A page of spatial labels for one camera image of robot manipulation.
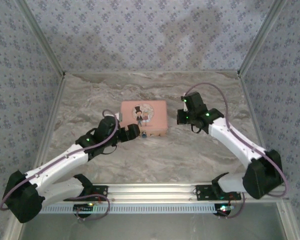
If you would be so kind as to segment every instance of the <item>pink tin box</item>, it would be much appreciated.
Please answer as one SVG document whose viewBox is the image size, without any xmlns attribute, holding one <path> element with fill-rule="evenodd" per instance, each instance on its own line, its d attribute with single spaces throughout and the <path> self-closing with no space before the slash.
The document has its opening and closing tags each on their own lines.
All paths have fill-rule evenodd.
<svg viewBox="0 0 300 240">
<path fill-rule="evenodd" d="M 168 129 L 167 102 L 123 101 L 121 104 L 121 127 L 138 124 L 143 138 L 165 136 Z"/>
</svg>

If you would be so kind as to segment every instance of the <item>patterned wallpaper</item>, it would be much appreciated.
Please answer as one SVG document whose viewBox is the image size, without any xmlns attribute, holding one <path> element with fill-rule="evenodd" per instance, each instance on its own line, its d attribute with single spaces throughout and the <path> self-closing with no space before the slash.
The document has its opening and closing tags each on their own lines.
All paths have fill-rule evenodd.
<svg viewBox="0 0 300 240">
<path fill-rule="evenodd" d="M 15 2 L 0 1 L 0 200 L 10 174 L 32 168 L 59 80 Z"/>
<path fill-rule="evenodd" d="M 265 143 L 282 156 L 300 226 L 300 0 L 288 1 L 243 78 Z"/>
<path fill-rule="evenodd" d="M 272 0 L 27 0 L 66 72 L 236 70 Z"/>
</svg>

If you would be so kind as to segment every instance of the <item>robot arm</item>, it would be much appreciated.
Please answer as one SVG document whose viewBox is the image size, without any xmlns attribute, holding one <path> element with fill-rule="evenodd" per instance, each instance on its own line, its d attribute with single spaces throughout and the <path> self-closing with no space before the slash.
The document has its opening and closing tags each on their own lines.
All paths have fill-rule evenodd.
<svg viewBox="0 0 300 240">
<path fill-rule="evenodd" d="M 224 115 L 217 109 L 208 110 L 198 92 L 181 97 L 183 109 L 177 111 L 177 124 L 190 124 L 194 133 L 202 130 L 224 144 L 244 165 L 246 172 L 224 173 L 212 180 L 212 188 L 217 197 L 224 193 L 247 192 L 255 199 L 260 199 L 283 180 L 276 169 L 259 153 L 269 157 L 280 169 L 281 158 L 275 151 L 266 151 L 263 147 L 250 141 L 231 124 L 231 130 L 241 139 L 234 136 L 227 126 Z"/>
<path fill-rule="evenodd" d="M 26 223 L 50 204 L 90 195 L 93 185 L 82 174 L 75 175 L 68 181 L 55 182 L 102 154 L 106 147 L 114 147 L 118 142 L 130 141 L 139 135 L 138 125 L 130 124 L 126 129 L 116 125 L 116 119 L 112 115 L 105 115 L 97 128 L 79 137 L 75 144 L 59 156 L 24 174 L 19 170 L 14 172 L 6 185 L 3 202 L 20 223 Z"/>
</svg>

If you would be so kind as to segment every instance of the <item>marble floor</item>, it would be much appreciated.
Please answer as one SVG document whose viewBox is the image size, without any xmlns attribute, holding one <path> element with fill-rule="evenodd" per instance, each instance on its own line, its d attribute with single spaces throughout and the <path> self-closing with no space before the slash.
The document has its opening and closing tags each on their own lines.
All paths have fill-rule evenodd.
<svg viewBox="0 0 300 240">
<path fill-rule="evenodd" d="M 82 173 L 93 183 L 201 182 L 211 181 L 225 172 L 241 172 L 244 169 L 241 163 L 216 139 L 205 133 L 192 133 L 190 126 L 176 123 L 177 109 L 183 108 L 180 96 L 200 82 L 214 83 L 224 91 L 231 123 L 257 143 L 234 71 L 68 74 L 65 80 L 48 160 L 97 127 L 103 109 L 119 112 L 125 100 L 166 100 L 168 132 L 165 137 L 120 143 L 114 153 L 97 156 L 63 180 Z M 205 85 L 196 90 L 208 108 L 225 112 L 223 99 L 215 89 Z"/>
</svg>

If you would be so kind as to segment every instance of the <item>enclosure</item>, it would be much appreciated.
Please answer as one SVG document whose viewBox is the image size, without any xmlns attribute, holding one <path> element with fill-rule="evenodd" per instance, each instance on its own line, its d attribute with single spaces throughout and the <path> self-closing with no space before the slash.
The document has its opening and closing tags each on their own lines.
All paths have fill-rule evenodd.
<svg viewBox="0 0 300 240">
<path fill-rule="evenodd" d="M 197 184 L 244 170 L 215 138 L 177 125 L 181 96 L 201 82 L 224 92 L 236 129 L 280 153 L 287 196 L 247 196 L 225 221 L 191 208 L 203 206 Z M 195 90 L 225 112 L 213 87 Z M 60 180 L 83 173 L 109 186 L 114 207 L 190 210 L 114 210 L 81 225 L 58 210 L 23 225 L 0 211 L 0 239 L 300 240 L 300 0 L 0 1 L 0 201 L 13 172 L 63 153 L 126 100 L 165 100 L 167 135 L 120 143 Z"/>
</svg>

